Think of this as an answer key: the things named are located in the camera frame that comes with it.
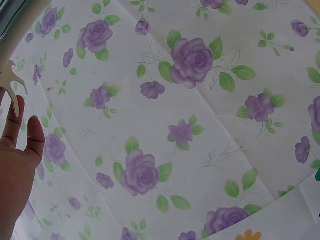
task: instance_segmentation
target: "purple rose print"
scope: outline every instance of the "purple rose print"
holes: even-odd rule
[[[313,104],[309,106],[308,110],[311,118],[311,127],[313,131],[320,134],[320,96],[313,100]]]
[[[34,34],[33,34],[33,33],[29,33],[29,34],[26,36],[25,41],[26,41],[27,43],[30,43],[32,39],[34,39]]]
[[[305,36],[308,35],[309,31],[308,31],[308,26],[305,25],[302,21],[300,20],[292,20],[291,22],[291,27],[293,29],[293,31],[295,32],[295,34],[297,34],[298,36],[304,38]]]
[[[44,39],[51,30],[56,26],[58,19],[58,8],[55,7],[49,10],[43,17],[42,23],[39,27],[38,34]]]
[[[52,240],[62,240],[60,234],[58,233],[57,234],[52,233],[51,237],[52,237]]]
[[[112,181],[111,177],[108,175],[105,175],[101,172],[96,174],[96,180],[98,183],[101,185],[101,187],[108,189],[108,188],[113,188],[115,186],[114,181]]]
[[[212,50],[201,38],[191,41],[183,38],[176,42],[171,57],[174,62],[170,72],[172,81],[189,89],[203,83],[214,62]]]
[[[45,138],[43,151],[45,161],[61,166],[66,161],[65,150],[66,145],[58,135],[52,133]]]
[[[157,81],[145,82],[140,86],[141,94],[147,99],[157,99],[159,94],[165,92],[165,86],[161,85]]]
[[[178,240],[196,240],[196,233],[194,231],[183,232]]]
[[[37,167],[39,178],[43,181],[45,179],[45,168],[42,163]]]
[[[221,5],[225,2],[225,0],[200,0],[200,3],[204,8],[211,7],[213,9],[221,8]]]
[[[69,197],[69,203],[71,207],[75,210],[79,210],[81,208],[81,203],[79,200],[73,196]]]
[[[122,230],[121,240],[138,240],[138,237],[134,232],[129,231],[129,229],[127,227],[125,227]]]
[[[135,32],[140,36],[147,36],[150,32],[150,28],[150,24],[146,20],[138,21],[138,23],[135,26]]]
[[[91,105],[96,109],[105,109],[106,103],[111,99],[110,93],[105,86],[99,87],[99,89],[93,89],[91,94]]]
[[[30,219],[30,220],[35,218],[36,212],[35,212],[34,208],[32,207],[30,201],[27,202],[27,204],[23,210],[23,214],[26,215],[28,217],[28,219]]]
[[[34,82],[34,85],[37,85],[37,83],[40,82],[41,72],[42,72],[41,67],[38,66],[38,65],[35,65],[35,66],[34,66],[34,72],[33,72],[33,82]]]
[[[178,126],[169,126],[170,133],[168,139],[170,141],[176,141],[180,147],[184,147],[188,142],[193,140],[192,130],[193,126],[191,124],[187,124],[185,120],[180,120]]]
[[[247,5],[248,4],[248,0],[235,0],[235,2],[239,5]]]
[[[106,21],[98,20],[89,23],[80,31],[78,46],[82,49],[88,48],[92,53],[100,53],[106,48],[107,40],[113,34],[109,23]]]
[[[309,157],[309,152],[311,149],[311,145],[309,143],[309,138],[307,136],[304,136],[301,138],[301,143],[297,143],[295,145],[295,157],[298,163],[305,164]]]
[[[121,177],[121,185],[132,195],[145,195],[158,183],[159,170],[155,167],[153,155],[144,155],[140,149],[133,150],[126,157],[126,170]]]
[[[250,214],[240,207],[220,207],[216,211],[208,212],[204,231],[209,234],[216,234],[232,225],[246,219]]]
[[[249,96],[245,101],[247,107],[246,114],[253,120],[255,119],[258,123],[267,122],[269,120],[268,114],[275,112],[275,104],[271,102],[268,94],[260,93],[258,97]]]
[[[65,68],[69,67],[71,60],[74,58],[74,50],[70,48],[68,51],[65,52],[63,57],[63,66]]]

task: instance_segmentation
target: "finger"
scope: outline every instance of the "finger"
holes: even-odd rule
[[[4,88],[0,87],[0,107],[2,104],[2,100],[4,99],[5,93],[6,93],[6,90]]]
[[[45,147],[45,135],[41,123],[36,116],[28,122],[28,139],[24,152],[32,156],[37,166],[41,163]]]
[[[20,132],[25,110],[24,98],[22,96],[17,96],[17,99],[19,103],[20,115],[19,117],[16,117],[14,104],[13,102],[11,102],[8,117],[6,118],[5,127],[0,140],[1,145],[10,149],[15,149],[17,146],[18,135]]]

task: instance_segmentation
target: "green leaf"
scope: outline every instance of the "green leaf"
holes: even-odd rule
[[[91,237],[91,227],[89,224],[85,224],[83,227],[85,234],[90,238]]]
[[[113,26],[121,21],[121,18],[116,15],[109,15],[104,19],[106,22],[110,24],[110,26]]]
[[[114,177],[117,180],[118,183],[121,183],[121,177],[122,177],[122,173],[124,172],[124,167],[122,166],[122,164],[120,162],[114,162],[113,164],[113,173],[114,173]]]
[[[281,108],[285,105],[287,98],[283,95],[277,94],[271,97],[271,102],[274,103],[276,108]]]
[[[112,119],[112,116],[108,113],[104,114],[107,119]]]
[[[222,3],[221,7],[219,8],[219,12],[225,15],[231,15],[232,11],[230,6],[227,3]]]
[[[68,161],[64,161],[64,163],[60,166],[60,168],[65,171],[65,172],[70,172],[71,171],[71,166]]]
[[[52,8],[52,4],[50,4],[44,11],[44,14],[47,14],[47,12],[49,12]]]
[[[140,230],[143,231],[147,228],[147,221],[145,219],[143,219],[141,222],[140,222]]]
[[[171,77],[170,77],[170,71],[171,71],[171,64],[167,61],[161,61],[159,62],[159,73],[161,75],[161,77],[166,80],[169,83],[172,83]]]
[[[266,35],[266,33],[265,33],[264,31],[260,31],[260,34],[261,34],[261,36],[262,36],[264,39],[267,38],[267,35]]]
[[[48,106],[46,107],[46,114],[48,115],[49,119],[52,118],[52,105],[51,105],[51,103],[49,103]]]
[[[45,128],[48,128],[49,127],[49,121],[48,121],[48,118],[46,118],[45,116],[43,116],[41,118],[42,120],[42,125],[45,127]]]
[[[178,143],[175,144],[176,148],[179,149],[180,151],[190,151],[190,145],[187,143],[184,146],[178,145]]]
[[[201,12],[206,12],[206,11],[208,11],[208,8],[201,6],[198,8],[198,10]]]
[[[143,12],[144,10],[145,10],[145,6],[142,4],[142,5],[139,7],[138,11],[141,13],[141,12]]]
[[[101,13],[101,10],[102,10],[102,7],[101,7],[101,4],[100,3],[95,3],[93,4],[92,6],[92,12],[94,14],[100,14]]]
[[[45,62],[48,59],[48,53],[46,52],[43,57],[43,61]]]
[[[52,226],[52,223],[49,220],[45,219],[45,218],[42,218],[42,222],[43,222],[44,225],[46,225],[48,227]]]
[[[294,186],[291,186],[291,185],[288,186],[288,192],[292,191],[293,189],[295,189]]]
[[[225,90],[229,93],[235,92],[236,82],[230,74],[228,74],[226,72],[221,72],[220,76],[219,76],[219,84],[223,90]]]
[[[314,141],[320,145],[320,133],[317,133],[315,131],[312,130],[312,137],[314,139]]]
[[[156,10],[153,7],[148,7],[148,12],[149,13],[155,13]]]
[[[267,40],[273,40],[275,39],[276,34],[275,33],[269,33],[268,36],[266,37]]]
[[[253,214],[262,210],[262,207],[260,207],[257,204],[248,204],[243,208],[243,210],[245,210],[248,214],[252,216]]]
[[[258,43],[259,48],[264,48],[265,46],[267,46],[267,42],[265,40],[259,41],[259,43]]]
[[[52,165],[51,162],[49,162],[49,161],[44,161],[44,165],[45,165],[45,168],[46,168],[50,173],[53,173],[53,172],[54,172],[54,166]]]
[[[101,156],[98,156],[98,157],[96,158],[96,160],[95,160],[95,166],[96,166],[96,167],[100,167],[100,166],[102,166],[102,164],[104,164],[104,160],[102,159]]]
[[[147,72],[147,69],[146,69],[145,65],[141,64],[138,66],[138,68],[136,70],[136,76],[138,78],[141,78],[146,74],[146,72]]]
[[[66,133],[66,130],[62,127],[56,127],[54,129],[54,134],[58,135],[60,138],[63,138]]]
[[[132,229],[135,230],[136,232],[139,231],[138,224],[136,224],[134,221],[131,222],[131,227],[132,227]]]
[[[206,239],[206,238],[208,238],[208,237],[210,237],[210,235],[209,235],[208,233],[206,233],[205,230],[202,230],[202,232],[201,232],[201,238],[202,238],[202,239]]]
[[[57,17],[57,21],[60,21],[61,19],[62,19],[62,17],[64,16],[64,14],[65,14],[65,10],[66,10],[66,8],[65,7],[63,7],[63,8],[61,8],[59,11],[58,11],[58,17]]]
[[[60,29],[57,29],[54,33],[54,40],[58,41],[60,38]]]
[[[248,108],[246,106],[241,106],[239,110],[236,112],[236,116],[242,119],[248,119],[247,115]]]
[[[190,202],[187,199],[185,199],[183,196],[172,195],[172,196],[170,196],[170,199],[171,199],[173,205],[179,210],[190,210],[191,209]]]
[[[96,206],[95,208],[96,208],[96,210],[98,211],[99,214],[102,214],[102,209],[101,209],[100,206]]]
[[[52,181],[48,181],[46,184],[47,184],[48,187],[50,187],[50,188],[54,186],[54,184],[52,183]]]
[[[140,4],[140,2],[139,1],[131,1],[130,4],[132,6],[138,6]]]
[[[166,43],[168,44],[169,48],[173,49],[176,42],[182,39],[181,33],[177,30],[170,30],[168,37],[166,38]]]
[[[86,49],[85,48],[81,48],[78,45],[75,47],[75,49],[76,49],[77,56],[82,60],[85,59],[86,53],[87,53]]]
[[[195,125],[197,123],[197,117],[195,114],[193,114],[190,118],[189,118],[189,124],[191,125]]]
[[[110,93],[111,97],[115,97],[119,94],[120,90],[121,90],[121,87],[119,86],[111,86],[111,87],[108,87],[107,91],[108,93]]]
[[[243,65],[232,68],[231,72],[241,80],[251,80],[257,76],[256,72],[251,67]]]
[[[283,197],[287,193],[288,193],[287,191],[278,191],[278,194],[279,194],[280,197]]]
[[[269,129],[271,127],[272,123],[273,123],[272,118],[269,118],[269,120],[265,123],[265,128]]]
[[[104,86],[106,89],[109,87],[109,83],[107,83],[106,81],[103,82],[102,86]]]
[[[103,7],[107,7],[111,3],[111,0],[103,0]]]
[[[70,33],[71,32],[71,26],[70,25],[63,25],[62,26],[62,32],[64,33],[64,34],[68,34],[68,33]]]
[[[83,232],[79,232],[79,236],[80,236],[81,240],[88,240],[86,234]]]
[[[95,57],[100,61],[107,61],[109,59],[109,50],[104,49],[101,52],[95,53]]]
[[[311,163],[310,167],[312,169],[320,169],[320,160],[319,159],[314,160],[313,163]]]
[[[192,128],[192,135],[194,135],[194,136],[199,136],[199,135],[201,135],[203,132],[204,132],[204,128],[202,127],[202,126],[200,126],[200,125],[195,125],[195,126],[193,126],[193,128]]]
[[[312,22],[313,24],[318,24],[318,21],[316,20],[315,17],[310,16],[310,19],[311,19],[311,22]]]
[[[159,166],[158,181],[164,183],[168,181],[172,173],[172,162],[168,162]]]
[[[88,97],[85,102],[84,102],[84,106],[85,107],[88,107],[88,108],[91,108],[92,107],[92,103],[91,103],[91,98]]]
[[[204,18],[205,20],[209,21],[209,15],[208,15],[208,13],[203,14],[203,18]]]
[[[94,212],[94,216],[98,221],[100,221],[99,213],[97,211]]]
[[[71,68],[69,73],[70,73],[71,76],[75,76],[75,75],[77,75],[77,69]]]
[[[264,94],[267,94],[267,95],[270,97],[270,99],[271,99],[271,97],[272,97],[272,91],[271,91],[269,88],[265,88],[264,91],[263,91],[263,93],[264,93]]]
[[[276,49],[275,47],[273,48],[273,51],[275,53],[275,55],[277,55],[278,57],[280,56],[280,52],[278,51],[278,49]]]
[[[138,232],[137,234],[136,234],[136,236],[138,237],[138,239],[140,239],[140,240],[146,240],[147,238],[146,238],[146,236],[145,235],[143,235],[142,233],[140,233],[140,232]]]
[[[248,170],[242,177],[243,190],[250,189],[257,181],[258,171],[255,168]]]
[[[277,127],[277,128],[282,128],[284,126],[284,124],[282,122],[279,122],[277,121],[276,123],[274,123],[274,125]]]
[[[315,63],[317,67],[320,69],[320,51],[318,51],[315,55]]]
[[[160,194],[156,199],[156,207],[160,210],[160,212],[166,214],[169,211],[168,199],[166,199],[165,196]]]
[[[38,31],[39,31],[40,26],[41,26],[41,22],[38,21],[38,22],[36,23],[36,25],[35,25],[35,33],[36,33],[36,34],[39,34]]]
[[[211,42],[209,48],[212,50],[212,57],[214,60],[221,58],[224,53],[224,43],[222,42],[221,37],[218,37]]]
[[[232,197],[232,198],[237,198],[239,196],[240,193],[240,187],[238,185],[238,183],[236,183],[236,181],[232,180],[232,179],[227,179],[224,185],[224,190],[225,193]]]
[[[292,46],[291,45],[284,45],[283,48],[286,50],[290,50],[292,48]]]
[[[258,11],[264,11],[267,9],[267,6],[262,3],[256,3],[253,8]]]
[[[131,136],[125,143],[126,154],[130,154],[132,151],[139,149],[139,141],[136,137]]]
[[[320,169],[316,172],[314,178],[316,181],[320,182]]]
[[[274,130],[272,127],[268,128],[268,132],[271,134],[276,134],[276,130]]]

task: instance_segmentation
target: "hand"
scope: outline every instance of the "hand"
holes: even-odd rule
[[[0,106],[5,90],[0,88]],[[24,151],[16,149],[23,121],[25,101],[18,97],[20,116],[15,116],[11,103],[0,139],[0,239],[9,240],[16,221],[24,210],[40,164],[45,145],[42,126],[36,116],[28,121],[27,145]]]

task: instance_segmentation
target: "orange flower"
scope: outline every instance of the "orange flower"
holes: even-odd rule
[[[235,237],[235,240],[260,240],[261,237],[261,232],[258,231],[253,235],[252,230],[247,230],[245,231],[244,236],[238,235]]]

